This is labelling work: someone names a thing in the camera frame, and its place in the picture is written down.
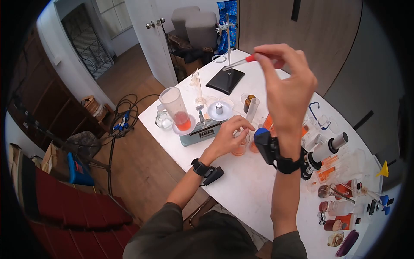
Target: white door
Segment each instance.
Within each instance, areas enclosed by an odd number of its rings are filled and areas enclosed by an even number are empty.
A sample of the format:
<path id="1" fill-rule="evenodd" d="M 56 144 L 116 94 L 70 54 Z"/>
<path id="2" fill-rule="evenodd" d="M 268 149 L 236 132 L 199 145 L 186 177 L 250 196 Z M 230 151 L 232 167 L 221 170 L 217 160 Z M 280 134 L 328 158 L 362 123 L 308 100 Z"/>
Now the white door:
<path id="1" fill-rule="evenodd" d="M 164 87 L 175 86 L 178 81 L 164 32 L 157 26 L 156 21 L 161 17 L 155 0 L 125 0 L 125 4 L 152 74 Z M 147 29 L 145 25 L 151 21 L 155 27 Z"/>

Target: purple object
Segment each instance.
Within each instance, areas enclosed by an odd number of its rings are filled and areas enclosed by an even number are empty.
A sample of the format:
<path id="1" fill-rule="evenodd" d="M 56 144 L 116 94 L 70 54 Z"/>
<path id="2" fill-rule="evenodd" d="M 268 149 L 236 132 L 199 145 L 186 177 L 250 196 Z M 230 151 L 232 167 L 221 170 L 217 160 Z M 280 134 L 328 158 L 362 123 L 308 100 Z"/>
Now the purple object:
<path id="1" fill-rule="evenodd" d="M 345 238 L 344 242 L 342 243 L 341 247 L 338 249 L 336 253 L 336 257 L 342 257 L 346 255 L 351 248 L 354 246 L 356 240 L 359 237 L 359 233 L 355 230 L 351 231 L 348 236 Z"/>

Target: yellow funnel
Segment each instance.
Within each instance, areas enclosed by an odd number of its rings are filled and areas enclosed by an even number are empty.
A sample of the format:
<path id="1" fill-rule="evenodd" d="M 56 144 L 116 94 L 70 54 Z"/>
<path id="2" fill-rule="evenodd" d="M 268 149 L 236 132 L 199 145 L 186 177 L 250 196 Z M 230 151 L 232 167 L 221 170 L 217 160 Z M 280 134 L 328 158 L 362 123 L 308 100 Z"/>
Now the yellow funnel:
<path id="1" fill-rule="evenodd" d="M 383 165 L 381 171 L 375 177 L 377 177 L 378 175 L 383 175 L 385 177 L 388 177 L 389 173 L 390 172 L 388 171 L 388 164 L 387 164 L 387 160 L 386 160 L 384 162 L 384 165 Z"/>

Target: lab table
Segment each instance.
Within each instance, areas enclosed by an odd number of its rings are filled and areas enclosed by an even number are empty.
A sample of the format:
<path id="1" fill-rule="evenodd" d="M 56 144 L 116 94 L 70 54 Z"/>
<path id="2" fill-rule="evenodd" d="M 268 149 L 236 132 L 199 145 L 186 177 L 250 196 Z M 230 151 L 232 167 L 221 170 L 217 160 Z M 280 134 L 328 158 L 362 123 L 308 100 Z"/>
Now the lab table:
<path id="1" fill-rule="evenodd" d="M 246 52 L 235 50 L 231 53 L 231 60 L 235 62 L 248 55 L 249 54 Z M 222 92 L 205 86 L 217 72 L 227 64 L 228 61 L 223 63 L 210 62 L 199 69 L 204 98 L 210 96 L 217 97 L 218 99 L 221 97 L 228 97 Z M 229 96 L 234 102 L 233 114 L 241 114 L 242 116 L 245 116 L 246 114 L 243 112 L 241 95 L 243 93 L 255 95 L 260 100 L 260 105 L 256 111 L 252 124 L 257 128 L 259 120 L 262 117 L 266 117 L 268 114 L 263 71 L 258 62 L 245 63 L 235 67 L 235 69 L 244 72 L 246 75 L 240 80 Z M 281 79 L 290 76 L 282 70 L 276 70 L 276 72 Z M 198 120 L 198 112 L 195 109 L 197 106 L 197 104 L 195 104 L 197 92 L 193 86 L 190 86 L 190 83 L 191 76 L 184 79 L 175 87 L 180 89 L 188 113 Z M 338 111 L 317 93 L 313 94 L 311 102 L 319 102 L 320 104 L 319 109 L 317 108 L 317 105 L 312 106 L 316 116 L 324 114 L 328 118 L 333 117 L 338 124 L 340 132 L 347 133 L 349 137 L 349 142 L 347 144 L 349 152 L 353 152 L 355 149 L 363 150 L 366 160 L 364 173 L 369 175 L 369 188 L 372 191 L 380 191 L 382 178 L 375 177 L 375 175 L 380 171 L 381 166 L 356 131 Z M 184 171 L 188 171 L 191 168 L 191 161 L 194 158 L 200 157 L 204 149 L 211 144 L 214 138 L 204 140 L 188 147 L 183 147 L 179 136 L 172 130 L 165 131 L 158 128 L 154 123 L 157 113 L 156 107 L 159 104 L 159 100 L 155 101 L 139 115 L 139 120 L 175 162 L 177 162 Z M 337 135 L 332 133 L 329 129 L 323 130 L 322 134 L 327 138 L 336 137 Z M 253 132 L 250 132 L 250 137 L 253 139 Z M 273 240 L 273 226 L 270 219 L 272 189 L 276 175 L 276 170 L 273 166 L 267 165 L 259 153 L 253 153 L 250 150 L 247 150 L 246 153 L 240 157 L 236 157 L 232 154 L 224 155 L 215 160 L 212 163 L 212 166 L 220 166 L 225 174 L 217 181 L 202 188 L 245 224 L 269 240 Z M 333 258 L 339 247 L 327 246 L 328 237 L 333 232 L 325 231 L 323 226 L 319 225 L 317 216 L 317 213 L 319 212 L 319 203 L 328 198 L 320 199 L 317 192 L 309 192 L 306 183 L 307 181 L 301 179 L 300 202 L 296 216 L 297 228 L 301 240 L 305 245 L 308 258 Z M 366 196 L 357 199 L 362 198 L 366 199 L 366 202 L 371 201 L 371 199 Z M 334 219 L 334 217 L 327 215 L 327 219 Z M 361 224 L 356 226 L 356 230 L 360 233 L 360 236 L 349 254 L 353 254 L 356 251 L 366 232 L 368 224 L 369 220 L 363 220 Z M 344 230 L 344 232 L 346 237 L 349 230 Z"/>

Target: person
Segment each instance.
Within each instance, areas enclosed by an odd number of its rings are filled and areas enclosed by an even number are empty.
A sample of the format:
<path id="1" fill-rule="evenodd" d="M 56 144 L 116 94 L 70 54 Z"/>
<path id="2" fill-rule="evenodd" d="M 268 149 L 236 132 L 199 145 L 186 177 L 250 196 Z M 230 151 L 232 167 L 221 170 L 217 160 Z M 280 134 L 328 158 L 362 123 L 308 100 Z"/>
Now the person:
<path id="1" fill-rule="evenodd" d="M 254 51 L 266 79 L 267 107 L 277 133 L 280 155 L 297 161 L 301 152 L 302 120 L 318 82 L 303 51 L 286 44 L 257 46 Z M 291 76 L 281 80 L 275 68 L 281 68 L 285 63 L 290 67 Z M 234 138 L 236 130 L 242 132 Z M 250 130 L 255 129 L 245 118 L 233 116 L 222 124 L 199 162 L 210 166 L 215 159 L 238 147 Z M 172 190 L 162 209 L 132 237 L 123 258 L 257 258 L 257 249 L 248 233 L 230 215 L 210 211 L 200 218 L 198 226 L 183 231 L 182 210 L 202 179 L 191 168 Z M 291 174 L 276 173 L 270 213 L 274 233 L 273 259 L 307 258 L 296 227 L 300 180 L 300 169 Z"/>

